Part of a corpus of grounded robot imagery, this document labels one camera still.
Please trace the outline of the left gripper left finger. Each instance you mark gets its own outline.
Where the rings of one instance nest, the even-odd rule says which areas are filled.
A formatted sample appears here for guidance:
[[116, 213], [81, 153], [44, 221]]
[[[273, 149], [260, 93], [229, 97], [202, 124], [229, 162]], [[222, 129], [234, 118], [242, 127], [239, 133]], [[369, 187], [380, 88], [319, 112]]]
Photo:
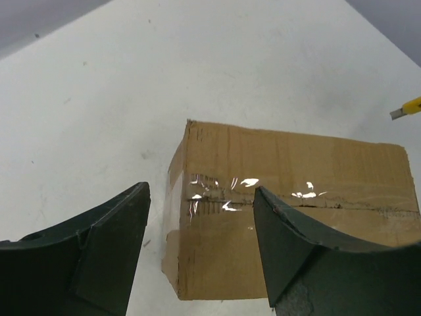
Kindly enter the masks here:
[[151, 204], [140, 182], [71, 219], [1, 242], [2, 315], [125, 315]]

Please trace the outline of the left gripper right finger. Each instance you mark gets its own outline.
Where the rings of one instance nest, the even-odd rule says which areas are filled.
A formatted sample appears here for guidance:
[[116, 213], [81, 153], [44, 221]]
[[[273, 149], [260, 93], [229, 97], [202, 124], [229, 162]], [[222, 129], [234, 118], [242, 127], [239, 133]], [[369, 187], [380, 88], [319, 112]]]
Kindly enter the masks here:
[[391, 248], [342, 233], [255, 190], [255, 229], [277, 315], [419, 315], [420, 243]]

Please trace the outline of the brown cardboard express box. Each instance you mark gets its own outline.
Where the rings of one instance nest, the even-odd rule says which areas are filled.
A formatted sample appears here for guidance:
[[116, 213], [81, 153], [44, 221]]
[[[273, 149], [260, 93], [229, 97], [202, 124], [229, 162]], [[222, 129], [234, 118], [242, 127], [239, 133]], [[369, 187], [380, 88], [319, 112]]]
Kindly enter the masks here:
[[399, 145], [189, 120], [168, 169], [162, 271], [181, 300], [266, 296], [258, 233], [284, 227], [339, 247], [323, 228], [377, 244], [420, 240]]

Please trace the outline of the yellow utility knife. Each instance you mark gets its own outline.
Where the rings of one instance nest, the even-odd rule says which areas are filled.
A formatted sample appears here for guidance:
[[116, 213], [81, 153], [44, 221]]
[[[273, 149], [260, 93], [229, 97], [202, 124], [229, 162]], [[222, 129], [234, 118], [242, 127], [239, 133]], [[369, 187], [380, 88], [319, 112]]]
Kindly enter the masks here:
[[399, 119], [407, 115], [414, 115], [421, 111], [421, 97], [417, 97], [411, 101], [406, 102], [400, 108], [390, 112], [392, 120]]

